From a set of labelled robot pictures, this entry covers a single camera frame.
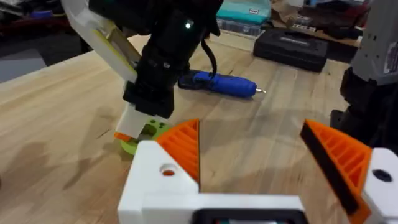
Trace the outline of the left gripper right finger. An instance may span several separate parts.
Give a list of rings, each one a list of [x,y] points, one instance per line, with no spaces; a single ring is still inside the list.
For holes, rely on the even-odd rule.
[[[300,137],[350,223],[397,223],[397,154],[306,119]]]

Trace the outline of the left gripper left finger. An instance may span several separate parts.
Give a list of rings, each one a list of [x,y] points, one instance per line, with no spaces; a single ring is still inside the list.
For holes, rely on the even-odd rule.
[[[119,223],[190,223],[200,183],[199,124],[184,121],[137,145]]]

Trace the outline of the white orange finger of the right gripper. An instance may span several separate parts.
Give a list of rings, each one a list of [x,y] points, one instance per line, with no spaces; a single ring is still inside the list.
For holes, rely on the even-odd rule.
[[[170,123],[159,116],[151,116],[126,103],[116,126],[114,137],[122,141],[155,139],[170,128]]]

